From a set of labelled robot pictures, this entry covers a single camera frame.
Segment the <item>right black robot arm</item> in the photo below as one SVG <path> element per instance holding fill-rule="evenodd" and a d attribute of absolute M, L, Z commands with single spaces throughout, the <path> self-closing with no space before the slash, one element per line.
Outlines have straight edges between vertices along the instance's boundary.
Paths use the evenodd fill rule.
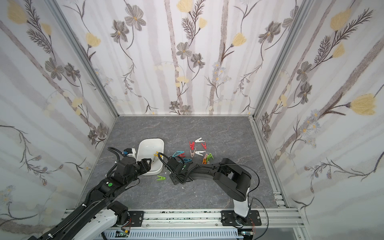
<path fill-rule="evenodd" d="M 159 160 L 171 174 L 174 185 L 186 184 L 197 180 L 214 181 L 234 202 L 233 220 L 230 225 L 244 227 L 251 220 L 250 193 L 257 189 L 251 188 L 252 175 L 250 167 L 236 164 L 228 158 L 215 164 L 198 164 L 186 162 L 180 157 L 168 157 L 158 153 Z"/>

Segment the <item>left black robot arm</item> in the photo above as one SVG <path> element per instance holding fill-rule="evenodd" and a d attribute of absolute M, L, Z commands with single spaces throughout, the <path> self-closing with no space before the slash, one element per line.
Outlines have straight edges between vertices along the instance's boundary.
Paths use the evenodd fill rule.
<path fill-rule="evenodd" d="M 130 183 L 151 170 L 152 159 L 137 161 L 133 157 L 132 149 L 120 151 L 108 147 L 107 150 L 113 153 L 117 160 L 106 177 L 87 193 L 83 203 L 64 220 L 41 237 L 29 237 L 30 240 L 71 240 L 97 213 L 128 190 Z"/>

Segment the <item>white plastic storage box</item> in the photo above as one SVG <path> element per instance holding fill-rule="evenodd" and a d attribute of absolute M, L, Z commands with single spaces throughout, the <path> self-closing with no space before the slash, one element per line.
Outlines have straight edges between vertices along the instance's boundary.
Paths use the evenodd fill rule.
<path fill-rule="evenodd" d="M 153 163 L 153 159 L 156 152 L 164 152 L 164 145 L 164 141 L 159 138 L 145 139 L 140 142 L 137 153 L 137 161 L 141 161 L 142 159 L 152 160 L 151 170 L 148 171 L 145 176 L 159 175 L 163 170 L 163 163 L 160 160 Z"/>

